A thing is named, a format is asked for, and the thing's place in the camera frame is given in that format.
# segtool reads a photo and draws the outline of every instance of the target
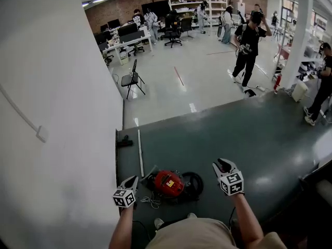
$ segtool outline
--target desk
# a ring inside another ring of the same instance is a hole
[[[123,46],[126,46],[126,45],[129,45],[129,44],[135,44],[137,42],[140,42],[144,39],[148,39],[149,40],[149,44],[150,44],[150,50],[151,52],[153,53],[153,48],[152,48],[152,43],[151,43],[151,39],[150,39],[151,35],[150,33],[148,32],[144,37],[141,37],[141,38],[138,38],[138,39],[134,39],[134,40],[131,40],[131,41],[128,41],[126,43],[123,43],[123,44],[116,44],[116,45],[113,45],[113,46],[109,46],[107,49],[103,50],[103,53],[107,53],[108,51],[111,51],[111,50],[115,50],[115,54],[117,56],[117,58],[119,59],[119,62],[121,65],[123,65],[123,62],[120,58],[120,53],[119,53],[119,48],[120,47],[123,47]]]

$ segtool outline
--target folding chair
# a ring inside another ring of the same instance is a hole
[[[133,70],[132,70],[132,73],[129,74],[129,75],[125,75],[122,77],[121,79],[121,86],[122,87],[128,87],[128,93],[127,93],[127,98],[128,99],[128,96],[129,96],[129,92],[130,92],[130,88],[131,88],[131,85],[137,85],[138,88],[143,92],[143,94],[145,95],[144,91],[142,90],[142,82],[143,84],[144,81],[141,79],[141,77],[138,75],[138,73],[136,72],[136,65],[137,65],[137,59],[135,59],[135,62],[134,62],[134,67],[133,67]]]

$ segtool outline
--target red fire extinguisher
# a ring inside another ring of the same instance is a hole
[[[275,85],[274,85],[274,87],[273,87],[273,89],[274,89],[274,93],[275,94],[277,94],[277,87],[279,87],[280,85],[279,85],[279,83],[280,83],[280,81],[281,81],[281,74],[279,74],[279,76],[276,78],[276,82],[275,82]]]

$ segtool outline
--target gray floor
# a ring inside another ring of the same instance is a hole
[[[139,127],[144,170],[156,164],[160,169],[193,171],[201,175],[204,192],[198,202],[182,205],[163,203],[154,210],[138,203],[134,219],[143,222],[154,234],[153,220],[175,220],[189,212],[227,222],[233,208],[229,198],[217,186],[212,162],[217,158],[234,161],[242,171],[246,198],[262,222],[286,207],[300,191],[299,176],[321,160],[332,158],[332,126],[325,121],[316,127],[303,120],[303,104],[295,103],[284,91],[270,92],[198,113],[187,114]],[[119,179],[140,175],[137,129],[119,132],[134,141],[132,147],[119,150]],[[140,187],[139,199],[150,196]],[[134,227],[135,248],[144,246],[144,232]]]
[[[146,83],[143,86],[146,95],[134,86],[126,100],[125,128],[200,112],[246,98],[229,76],[236,63],[234,46],[219,42],[214,32],[200,34],[195,30],[189,34],[195,38],[185,41],[190,38],[184,33],[183,46],[174,45],[172,49],[164,45],[167,40],[158,41],[153,46],[154,56],[147,45],[144,53],[132,56],[130,62],[123,66],[113,58],[110,71],[114,74],[115,81],[120,84],[121,77],[129,73],[137,59],[136,70]],[[256,58],[249,86],[261,85],[268,91],[273,87],[273,56],[278,44],[267,37],[258,46],[259,56]],[[127,88],[119,87],[119,90],[126,98]]]

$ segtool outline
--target shelving unit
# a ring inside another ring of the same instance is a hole
[[[184,14],[184,17],[193,17],[194,10],[203,2],[207,1],[209,7],[205,9],[208,19],[218,19],[220,14],[223,13],[227,7],[227,0],[186,0],[189,2],[179,3],[179,0],[168,0],[171,10],[176,10],[179,14]],[[205,26],[219,25],[219,22],[206,22]]]

